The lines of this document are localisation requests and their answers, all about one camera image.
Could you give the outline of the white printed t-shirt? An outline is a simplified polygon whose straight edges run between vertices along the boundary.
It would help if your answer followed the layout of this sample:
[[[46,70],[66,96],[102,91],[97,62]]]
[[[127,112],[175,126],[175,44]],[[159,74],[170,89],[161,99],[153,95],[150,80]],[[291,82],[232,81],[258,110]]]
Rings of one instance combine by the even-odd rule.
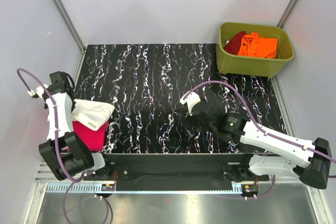
[[[73,122],[97,131],[111,118],[115,106],[109,103],[75,99],[75,108],[71,113]]]

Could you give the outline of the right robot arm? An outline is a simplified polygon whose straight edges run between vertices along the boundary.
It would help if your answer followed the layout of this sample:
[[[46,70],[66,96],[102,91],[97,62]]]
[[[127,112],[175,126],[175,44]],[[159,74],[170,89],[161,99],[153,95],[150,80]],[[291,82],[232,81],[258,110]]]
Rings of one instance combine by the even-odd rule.
[[[226,170],[230,180],[241,182],[257,176],[278,175],[297,178],[313,188],[327,188],[331,166],[327,140],[320,137],[304,140],[278,133],[255,124],[245,115],[221,113],[200,99],[180,103],[187,106],[181,123],[191,137],[208,131],[222,142],[253,145],[273,153],[272,156],[245,154],[235,168]]]

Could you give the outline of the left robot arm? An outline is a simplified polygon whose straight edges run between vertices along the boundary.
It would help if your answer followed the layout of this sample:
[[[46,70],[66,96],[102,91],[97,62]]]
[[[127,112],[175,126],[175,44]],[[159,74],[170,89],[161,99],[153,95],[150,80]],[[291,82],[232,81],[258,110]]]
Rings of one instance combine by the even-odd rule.
[[[49,75],[51,85],[40,87],[49,111],[47,141],[39,145],[39,153],[56,179],[77,181],[75,175],[99,176],[103,180],[113,175],[112,165],[101,153],[93,153],[76,134],[71,113],[76,107],[73,79],[65,72]]]

